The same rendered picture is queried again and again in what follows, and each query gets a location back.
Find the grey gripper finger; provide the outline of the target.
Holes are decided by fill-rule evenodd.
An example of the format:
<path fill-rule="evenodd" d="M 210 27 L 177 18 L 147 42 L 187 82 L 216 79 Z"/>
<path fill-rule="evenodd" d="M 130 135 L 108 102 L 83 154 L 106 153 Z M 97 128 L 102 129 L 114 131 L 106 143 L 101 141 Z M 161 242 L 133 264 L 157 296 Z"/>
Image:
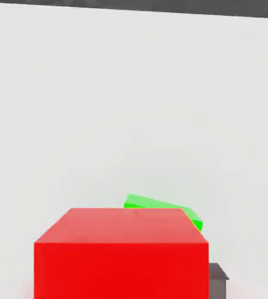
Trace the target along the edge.
<path fill-rule="evenodd" d="M 232 268 L 209 263 L 209 299 L 241 299 L 241 280 Z"/>

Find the small red cube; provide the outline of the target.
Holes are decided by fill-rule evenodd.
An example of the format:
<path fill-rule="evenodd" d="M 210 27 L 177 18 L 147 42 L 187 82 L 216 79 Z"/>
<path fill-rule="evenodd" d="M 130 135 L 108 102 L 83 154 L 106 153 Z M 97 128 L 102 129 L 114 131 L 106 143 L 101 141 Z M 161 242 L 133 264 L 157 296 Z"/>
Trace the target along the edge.
<path fill-rule="evenodd" d="M 73 208 L 34 243 L 34 299 L 209 299 L 208 253 L 179 208 Z"/>

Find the small green cube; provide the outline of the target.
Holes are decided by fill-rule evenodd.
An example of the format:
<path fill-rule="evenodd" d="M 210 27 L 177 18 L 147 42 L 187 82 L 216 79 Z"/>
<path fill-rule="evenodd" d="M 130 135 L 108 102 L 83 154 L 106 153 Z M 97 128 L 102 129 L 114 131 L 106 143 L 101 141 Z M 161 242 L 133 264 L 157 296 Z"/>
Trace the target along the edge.
<path fill-rule="evenodd" d="M 136 194 L 128 194 L 124 202 L 124 208 L 180 208 L 189 217 L 195 227 L 202 232 L 203 221 L 200 217 L 189 207 L 184 207 L 165 201 L 155 200 Z"/>

